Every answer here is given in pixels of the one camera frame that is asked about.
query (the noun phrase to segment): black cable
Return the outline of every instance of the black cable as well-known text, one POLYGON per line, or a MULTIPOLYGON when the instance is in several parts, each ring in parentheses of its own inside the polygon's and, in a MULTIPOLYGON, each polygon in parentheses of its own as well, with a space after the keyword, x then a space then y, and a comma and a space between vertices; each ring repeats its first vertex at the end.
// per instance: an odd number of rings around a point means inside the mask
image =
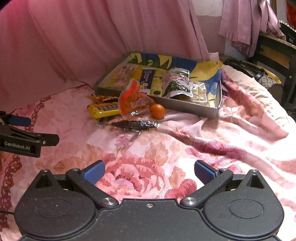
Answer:
POLYGON ((0 210, 0 213, 3 213, 3 214, 12 214, 12 215, 14 215, 14 214, 15 214, 14 212, 9 212, 9 211, 2 211, 2 210, 0 210))

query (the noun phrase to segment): tangerine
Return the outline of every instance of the tangerine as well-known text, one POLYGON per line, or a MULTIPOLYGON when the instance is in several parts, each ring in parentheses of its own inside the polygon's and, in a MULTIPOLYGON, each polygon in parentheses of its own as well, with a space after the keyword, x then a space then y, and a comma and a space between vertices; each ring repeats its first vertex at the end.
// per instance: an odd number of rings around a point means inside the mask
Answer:
POLYGON ((154 104, 150 107, 150 114, 157 120, 161 120, 165 116, 165 108, 161 104, 154 104))

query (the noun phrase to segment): blue gripper pad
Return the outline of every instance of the blue gripper pad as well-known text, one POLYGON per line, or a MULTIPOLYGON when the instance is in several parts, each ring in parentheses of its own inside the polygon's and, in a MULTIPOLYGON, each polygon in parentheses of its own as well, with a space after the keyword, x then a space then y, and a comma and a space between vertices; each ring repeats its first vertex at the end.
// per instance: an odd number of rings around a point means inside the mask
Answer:
POLYGON ((216 178, 216 174, 199 161, 196 161, 194 164, 194 172, 203 184, 207 184, 216 178))
POLYGON ((8 119, 8 123, 12 126, 24 126, 28 127, 31 124, 31 119, 28 117, 21 117, 17 115, 11 115, 8 119))
POLYGON ((95 185, 105 174, 105 163, 98 160, 82 171, 83 179, 95 185))

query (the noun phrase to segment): dried fruit package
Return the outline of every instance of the dried fruit package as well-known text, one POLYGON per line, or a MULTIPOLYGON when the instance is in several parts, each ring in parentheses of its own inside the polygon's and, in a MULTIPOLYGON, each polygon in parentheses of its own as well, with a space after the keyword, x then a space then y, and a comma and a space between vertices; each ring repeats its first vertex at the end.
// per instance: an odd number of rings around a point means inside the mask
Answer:
POLYGON ((130 115, 141 110, 149 110, 154 104, 154 100, 149 96, 139 93, 140 83, 131 79, 128 86, 121 92, 118 99, 118 109, 122 116, 130 115))
POLYGON ((189 98, 193 94, 189 86, 189 70, 181 68, 170 69, 162 76, 163 97, 172 98, 178 95, 185 95, 189 98))

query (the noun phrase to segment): pink cloth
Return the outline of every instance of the pink cloth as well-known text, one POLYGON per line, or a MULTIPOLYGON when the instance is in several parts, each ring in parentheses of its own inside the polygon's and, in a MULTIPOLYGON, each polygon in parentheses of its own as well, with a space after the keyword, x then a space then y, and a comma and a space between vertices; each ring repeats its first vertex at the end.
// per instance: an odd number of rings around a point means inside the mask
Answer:
POLYGON ((275 13, 266 0, 225 0, 219 35, 232 40, 239 52, 252 57, 259 33, 286 40, 275 13))
MULTIPOLYGON (((124 197, 180 201, 203 186, 193 168, 201 159, 236 174, 258 169, 284 207, 278 237, 292 240, 296 237, 296 123, 254 79, 229 66, 222 68, 235 82, 223 71, 227 95, 212 120, 167 110, 158 130, 138 134, 98 129, 86 108, 91 103, 86 96, 93 93, 87 86, 17 110, 15 114, 32 119, 27 131, 57 133, 60 142, 43 147, 40 158, 0 154, 0 208, 13 211, 41 169, 63 174, 98 159, 105 162, 106 172, 96 186, 119 201, 124 197)), ((3 241, 20 238, 12 215, 0 214, 0 232, 3 241)))
POLYGON ((93 85, 129 51, 210 59, 191 0, 13 0, 0 22, 0 110, 93 85))

